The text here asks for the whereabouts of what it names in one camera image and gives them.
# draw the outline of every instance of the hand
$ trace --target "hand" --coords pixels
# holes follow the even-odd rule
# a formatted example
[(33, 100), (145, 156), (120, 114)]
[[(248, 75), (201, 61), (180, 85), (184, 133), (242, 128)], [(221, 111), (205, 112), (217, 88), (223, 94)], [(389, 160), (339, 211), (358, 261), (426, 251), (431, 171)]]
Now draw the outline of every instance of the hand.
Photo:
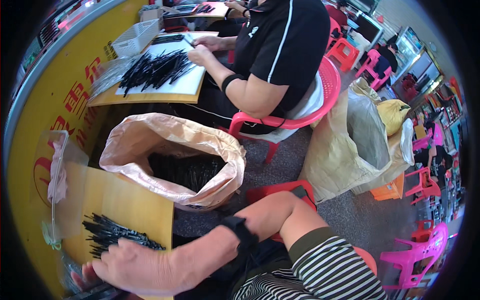
[(111, 285), (134, 294), (172, 296), (177, 292), (167, 255), (120, 239), (109, 246), (101, 260), (94, 260), (95, 274)]
[(211, 52), (213, 51), (220, 51), (225, 48), (225, 43), (223, 38), (217, 36), (202, 36), (196, 38), (192, 44), (194, 46), (204, 45), (208, 48)]
[(198, 45), (195, 49), (188, 51), (188, 59), (197, 66), (203, 67), (206, 60), (210, 57), (215, 58), (212, 55), (212, 52), (210, 52), (210, 50), (204, 45)]

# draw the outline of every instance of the table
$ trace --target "table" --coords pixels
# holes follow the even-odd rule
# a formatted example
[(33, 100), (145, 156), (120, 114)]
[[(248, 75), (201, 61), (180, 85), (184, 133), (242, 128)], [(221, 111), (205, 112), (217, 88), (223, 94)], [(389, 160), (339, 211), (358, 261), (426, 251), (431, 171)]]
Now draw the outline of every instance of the table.
[(186, 16), (179, 16), (179, 17), (171, 17), (165, 20), (170, 20), (170, 19), (177, 19), (177, 18), (192, 18), (192, 17), (213, 17), (213, 18), (225, 18), (225, 15), (227, 14), (228, 11), (228, 6), (225, 5), (224, 2), (203, 2), (202, 4), (199, 5), (210, 5), (211, 7), (215, 7), (214, 10), (211, 12), (201, 12), (201, 13), (194, 13), (191, 15), (186, 15)]
[[(171, 250), (172, 201), (150, 192), (121, 174), (91, 167), (78, 167), (87, 168), (83, 215), (104, 214), (120, 225), (145, 232), (150, 239), (166, 247), (167, 251)], [(89, 253), (90, 242), (85, 240), (88, 235), (91, 233), (83, 228), (80, 235), (64, 239), (62, 242), (62, 249), (78, 264), (92, 260), (93, 256)], [(173, 300), (173, 297), (141, 296), (141, 298)]]
[[(168, 36), (168, 35), (177, 35), (179, 33), (172, 34), (159, 34), (157, 36)], [(195, 31), (190, 32), (189, 35), (191, 38), (198, 38), (201, 36), (217, 36), (218, 32), (210, 31)], [(168, 51), (176, 49), (185, 49), (188, 51), (192, 47), (189, 46), (185, 41), (175, 42), (175, 43), (165, 43), (158, 45), (147, 45), (142, 52), (151, 51), (153, 54), (160, 54), (164, 49)], [(151, 92), (152, 88), (147, 89), (146, 91), (139, 94), (132, 94), (136, 88), (132, 88), (126, 97), (122, 95), (116, 95), (117, 90), (119, 89), (119, 84), (116, 84), (101, 93), (97, 97), (93, 98), (88, 102), (87, 106), (100, 106), (100, 105), (110, 105), (110, 104), (124, 104), (124, 103), (189, 103), (196, 104), (198, 102), (198, 95), (200, 94), (200, 89), (202, 87), (202, 81), (205, 76), (204, 67), (195, 67), (195, 70), (179, 78), (171, 88), (167, 88), (168, 84), (164, 84), (160, 87), (160, 90), (164, 92)], [(187, 93), (185, 91), (185, 86), (191, 86), (196, 84), (196, 93)]]

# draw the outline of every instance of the black polo shirt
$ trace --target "black polo shirt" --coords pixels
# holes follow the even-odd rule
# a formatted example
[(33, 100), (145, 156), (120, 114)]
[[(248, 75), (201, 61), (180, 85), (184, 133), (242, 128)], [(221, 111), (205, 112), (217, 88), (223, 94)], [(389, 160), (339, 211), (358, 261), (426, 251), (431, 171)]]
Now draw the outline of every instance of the black polo shirt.
[(232, 70), (289, 85), (272, 115), (283, 117), (315, 78), (330, 35), (330, 17), (320, 0), (250, 1), (250, 20), (238, 34)]

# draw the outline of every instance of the pink plastic chair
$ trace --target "pink plastic chair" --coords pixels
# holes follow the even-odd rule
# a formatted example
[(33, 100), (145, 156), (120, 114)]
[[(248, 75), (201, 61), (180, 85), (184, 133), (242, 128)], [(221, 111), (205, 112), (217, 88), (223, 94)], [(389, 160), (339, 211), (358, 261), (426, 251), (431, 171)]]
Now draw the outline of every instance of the pink plastic chair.
[[(332, 37), (332, 32), (335, 28), (337, 29), (338, 33), (340, 33), (340, 35), (338, 37)], [(330, 17), (330, 36), (328, 38), (328, 44), (327, 44), (327, 48), (325, 49), (325, 51), (327, 51), (328, 47), (332, 44), (333, 41), (338, 40), (342, 36), (343, 36), (343, 33), (340, 30), (340, 25), (338, 25), (338, 23), (335, 21), (335, 19)]]
[(433, 139), (435, 145), (441, 146), (444, 144), (444, 136), (442, 134), (442, 130), (440, 126), (437, 123), (435, 123), (435, 128), (433, 132), (432, 132), (432, 129), (430, 128), (427, 131), (427, 136), (412, 142), (413, 151), (426, 149), (428, 147), (428, 141), (430, 140), (430, 138)]
[(380, 79), (377, 72), (373, 70), (375, 65), (378, 63), (378, 59), (381, 56), (380, 53), (378, 53), (377, 50), (372, 49), (368, 51), (367, 56), (367, 60), (363, 63), (359, 71), (355, 74), (355, 77), (359, 77), (364, 71), (367, 71), (368, 73), (370, 73), (371, 76), (373, 76), (373, 82), (372, 84), (370, 84), (370, 87), (376, 91), (390, 77), (390, 74), (392, 73), (392, 68), (388, 67), (384, 72), (385, 77)]
[[(255, 119), (250, 117), (244, 112), (236, 113), (233, 118), (232, 122), (230, 123), (230, 128), (228, 129), (228, 133), (236, 137), (237, 139), (252, 139), (256, 140), (256, 138), (250, 138), (240, 135), (240, 129), (243, 125), (243, 122), (253, 122), (257, 124), (265, 124), (269, 126), (285, 128), (285, 129), (298, 129), (307, 125), (312, 124), (313, 122), (317, 121), (321, 117), (327, 114), (338, 98), (338, 94), (340, 93), (340, 74), (336, 69), (335, 65), (324, 56), (322, 62), (320, 63), (320, 67), (318, 68), (318, 73), (322, 79), (322, 85), (324, 90), (324, 103), (322, 107), (320, 107), (316, 112), (297, 120), (284, 120), (278, 117), (268, 116), (263, 118), (262, 120)], [(265, 159), (265, 163), (269, 164), (272, 162), (273, 155), (275, 151), (278, 149), (280, 143), (269, 143), (268, 154)]]
[(421, 196), (419, 196), (417, 199), (414, 201), (410, 202), (410, 204), (415, 204), (420, 200), (423, 200), (427, 197), (430, 196), (441, 196), (442, 192), (440, 191), (440, 188), (438, 187), (438, 184), (436, 184), (431, 178), (430, 178), (430, 170), (428, 168), (421, 168), (420, 170), (417, 170), (415, 172), (411, 172), (409, 174), (406, 174), (405, 177), (412, 176), (413, 174), (418, 174), (419, 175), (419, 184), (414, 186), (410, 191), (407, 191), (405, 193), (405, 196), (411, 196), (415, 194), (416, 192), (421, 192)]
[[(425, 273), (442, 255), (447, 245), (448, 228), (445, 223), (438, 224), (432, 231), (427, 242), (416, 243), (409, 240), (395, 239), (395, 241), (410, 245), (412, 249), (397, 252), (382, 252), (380, 260), (393, 263), (393, 267), (400, 269), (400, 279), (396, 286), (383, 286), (384, 289), (406, 289), (416, 287)], [(413, 266), (422, 259), (432, 259), (420, 274), (413, 275)]]

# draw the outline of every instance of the wooden board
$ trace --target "wooden board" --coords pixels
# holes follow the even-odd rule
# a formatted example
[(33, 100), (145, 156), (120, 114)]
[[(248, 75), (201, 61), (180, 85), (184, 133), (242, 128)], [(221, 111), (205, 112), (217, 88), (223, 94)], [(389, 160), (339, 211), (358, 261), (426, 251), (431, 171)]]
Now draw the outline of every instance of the wooden board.
[[(149, 238), (166, 247), (172, 246), (173, 202), (131, 182), (123, 175), (87, 168), (83, 215), (104, 214), (115, 222), (145, 232)], [(64, 239), (62, 249), (78, 264), (92, 260), (91, 235), (86, 229), (78, 236)], [(142, 297), (148, 300), (173, 300), (173, 297)]]
[(219, 18), (219, 19), (225, 18), (225, 15), (227, 14), (227, 11), (228, 11), (228, 6), (225, 5), (224, 2), (203, 2), (201, 5), (207, 5), (207, 4), (212, 7), (215, 7), (215, 9), (212, 10), (211, 12), (201, 12), (201, 13), (194, 13), (192, 15), (187, 15), (187, 16), (171, 17), (165, 20), (177, 19), (177, 18), (193, 18), (193, 17), (209, 17), (209, 18)]
[[(194, 31), (193, 33), (206, 33), (208, 35), (218, 35), (218, 32), (210, 31)], [(157, 36), (165, 36), (171, 34), (159, 34)], [(142, 52), (150, 46), (150, 43), (145, 47)], [(200, 94), (200, 89), (202, 88), (202, 81), (205, 77), (205, 72), (203, 73), (200, 84), (198, 85), (197, 92), (194, 95), (188, 94), (173, 94), (173, 93), (141, 93), (141, 94), (127, 94), (126, 97), (123, 95), (116, 95), (116, 91), (119, 88), (119, 84), (116, 84), (106, 90), (105, 92), (99, 94), (97, 97), (88, 101), (87, 106), (101, 106), (101, 105), (111, 105), (111, 104), (125, 104), (125, 103), (189, 103), (196, 104), (198, 102), (198, 95)]]

